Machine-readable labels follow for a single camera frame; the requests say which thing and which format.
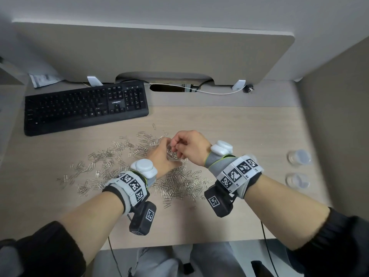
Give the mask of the person's right hand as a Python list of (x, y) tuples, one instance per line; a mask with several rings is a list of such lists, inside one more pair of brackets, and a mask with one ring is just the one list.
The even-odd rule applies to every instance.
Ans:
[(186, 156), (190, 162), (205, 167), (205, 161), (210, 153), (211, 143), (196, 130), (179, 131), (188, 132)]

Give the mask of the person's right forearm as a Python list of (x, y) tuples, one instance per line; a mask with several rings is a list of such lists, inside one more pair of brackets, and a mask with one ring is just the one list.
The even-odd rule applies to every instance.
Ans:
[(244, 195), (245, 202), (284, 246), (297, 250), (326, 222), (330, 208), (284, 184), (261, 175)]

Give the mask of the right black sleeve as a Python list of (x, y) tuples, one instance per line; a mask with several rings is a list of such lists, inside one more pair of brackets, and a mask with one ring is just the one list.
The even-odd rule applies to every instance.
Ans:
[(369, 221), (330, 208), (317, 234), (291, 255), (305, 277), (369, 277)]

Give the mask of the left grey marker wristband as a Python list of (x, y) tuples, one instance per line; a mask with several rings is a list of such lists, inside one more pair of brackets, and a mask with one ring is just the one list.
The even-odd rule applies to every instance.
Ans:
[(121, 201), (127, 215), (136, 211), (148, 199), (145, 181), (137, 172), (126, 171), (110, 179), (102, 192), (111, 192)]

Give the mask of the beige desk divider panel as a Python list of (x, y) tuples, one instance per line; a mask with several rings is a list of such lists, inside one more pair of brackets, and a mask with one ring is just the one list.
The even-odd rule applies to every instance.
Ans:
[(259, 83), (293, 45), (293, 34), (250, 29), (73, 23), (19, 19), (18, 36), (70, 82), (119, 75)]

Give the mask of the right white round tracker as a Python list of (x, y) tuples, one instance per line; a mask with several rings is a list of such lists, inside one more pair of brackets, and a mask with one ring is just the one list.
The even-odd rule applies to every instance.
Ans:
[(218, 140), (216, 144), (211, 146), (210, 150), (218, 156), (224, 156), (233, 153), (233, 146), (225, 141)]

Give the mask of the person's left hand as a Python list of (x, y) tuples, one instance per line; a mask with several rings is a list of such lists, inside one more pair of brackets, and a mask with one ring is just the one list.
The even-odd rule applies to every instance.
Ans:
[(165, 176), (171, 170), (183, 165), (181, 161), (168, 160), (167, 151), (160, 151), (158, 146), (151, 149), (146, 158), (151, 160), (154, 164), (154, 167), (158, 170), (156, 176), (157, 179)]

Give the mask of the grey trousers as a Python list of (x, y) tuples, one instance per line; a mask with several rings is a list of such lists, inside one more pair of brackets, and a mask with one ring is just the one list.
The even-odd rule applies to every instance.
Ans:
[[(135, 251), (132, 277), (185, 277), (184, 264), (172, 246), (143, 247)], [(94, 261), (92, 277), (120, 277), (110, 251), (101, 251)], [(246, 277), (229, 242), (192, 245), (190, 264), (202, 277)]]

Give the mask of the white paper label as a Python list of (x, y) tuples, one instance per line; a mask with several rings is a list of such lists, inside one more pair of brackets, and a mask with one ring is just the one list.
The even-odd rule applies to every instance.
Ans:
[(30, 77), (34, 88), (42, 88), (65, 80), (63, 77), (59, 75), (50, 75), (50, 74), (44, 75), (28, 74), (28, 76)]

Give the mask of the black sleeve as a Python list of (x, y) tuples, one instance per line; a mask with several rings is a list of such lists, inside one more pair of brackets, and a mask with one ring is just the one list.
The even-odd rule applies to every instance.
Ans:
[(82, 277), (86, 268), (76, 241), (57, 221), (30, 236), (0, 240), (0, 277)]
[(369, 277), (369, 221), (330, 208), (317, 234), (291, 255), (305, 277)]

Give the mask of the scattered pile of paperclips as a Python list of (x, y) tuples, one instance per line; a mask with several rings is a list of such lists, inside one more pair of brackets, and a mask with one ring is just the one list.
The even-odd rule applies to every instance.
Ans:
[[(152, 127), (153, 132), (139, 131), (131, 138), (119, 136), (108, 148), (97, 149), (83, 160), (72, 163), (56, 182), (62, 188), (75, 184), (80, 197), (86, 197), (92, 191), (101, 191), (110, 179), (131, 170), (131, 163), (147, 157), (162, 138), (170, 137), (166, 131), (159, 131), (155, 124)], [(168, 160), (181, 161), (183, 165), (156, 179), (149, 191), (152, 195), (161, 195), (164, 209), (170, 207), (175, 199), (190, 200), (193, 202), (190, 209), (196, 209), (197, 200), (205, 199), (204, 191), (213, 180), (204, 177), (201, 169), (190, 166), (187, 159)]]

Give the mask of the beige side partition panel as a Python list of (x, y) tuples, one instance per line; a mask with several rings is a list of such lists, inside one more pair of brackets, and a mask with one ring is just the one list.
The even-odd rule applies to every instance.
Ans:
[(369, 36), (296, 88), (332, 205), (369, 221)]

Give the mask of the black computer keyboard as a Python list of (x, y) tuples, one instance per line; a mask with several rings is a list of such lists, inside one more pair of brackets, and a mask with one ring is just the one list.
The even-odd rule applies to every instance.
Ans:
[(143, 81), (25, 97), (24, 133), (37, 136), (148, 116)]

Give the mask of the white round tracker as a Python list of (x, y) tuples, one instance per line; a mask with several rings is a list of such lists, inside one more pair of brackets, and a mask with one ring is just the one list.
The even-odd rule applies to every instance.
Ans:
[(210, 150), (218, 156), (224, 156), (233, 153), (233, 146), (225, 141), (218, 140), (216, 144), (211, 146)]
[(142, 174), (146, 179), (155, 178), (158, 170), (151, 160), (143, 158), (131, 164), (131, 169)]

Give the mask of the person's left forearm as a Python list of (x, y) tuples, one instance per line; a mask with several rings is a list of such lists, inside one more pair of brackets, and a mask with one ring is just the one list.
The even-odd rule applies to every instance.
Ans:
[(63, 215), (59, 222), (71, 235), (89, 265), (124, 212), (122, 201), (102, 192)]

